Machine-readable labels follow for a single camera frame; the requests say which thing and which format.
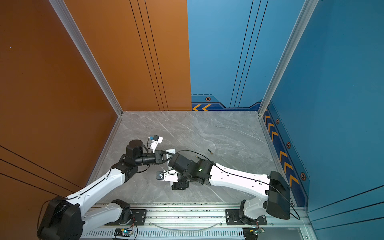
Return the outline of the white remote control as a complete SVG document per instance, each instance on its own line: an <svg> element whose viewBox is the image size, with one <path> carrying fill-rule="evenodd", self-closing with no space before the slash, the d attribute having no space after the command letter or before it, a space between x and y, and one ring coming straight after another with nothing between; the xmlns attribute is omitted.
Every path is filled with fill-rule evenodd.
<svg viewBox="0 0 384 240"><path fill-rule="evenodd" d="M175 154L176 153L176 149L168 149L166 150L167 153L171 153L171 154Z"/></svg>

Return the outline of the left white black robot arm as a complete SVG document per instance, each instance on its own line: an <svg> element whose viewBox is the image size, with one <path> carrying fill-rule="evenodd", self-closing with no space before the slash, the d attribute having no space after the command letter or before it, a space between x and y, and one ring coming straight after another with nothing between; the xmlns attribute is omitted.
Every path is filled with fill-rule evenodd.
<svg viewBox="0 0 384 240"><path fill-rule="evenodd" d="M37 227L40 240L78 240L86 233L108 223L125 225L133 222L130 204L113 200L106 207L91 210L100 199L123 185L139 172L140 166L161 165L171 159L173 153L146 148L141 140L132 140L126 152L112 165L106 174L65 198L57 196L49 201L41 212Z"/></svg>

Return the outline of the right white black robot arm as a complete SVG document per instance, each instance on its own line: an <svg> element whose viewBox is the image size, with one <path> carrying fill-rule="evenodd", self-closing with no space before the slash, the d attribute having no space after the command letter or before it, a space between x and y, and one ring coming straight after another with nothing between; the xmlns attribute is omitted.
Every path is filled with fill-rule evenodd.
<svg viewBox="0 0 384 240"><path fill-rule="evenodd" d="M291 188L285 178L276 171L269 174L250 174L227 168L208 159L198 162L180 153L169 158L168 166L176 172L172 180L173 190L184 190L194 182L204 185L226 187L253 196L240 204L239 219L246 225L257 225L257 219L270 215L277 219L289 220L300 216L291 203Z"/></svg>

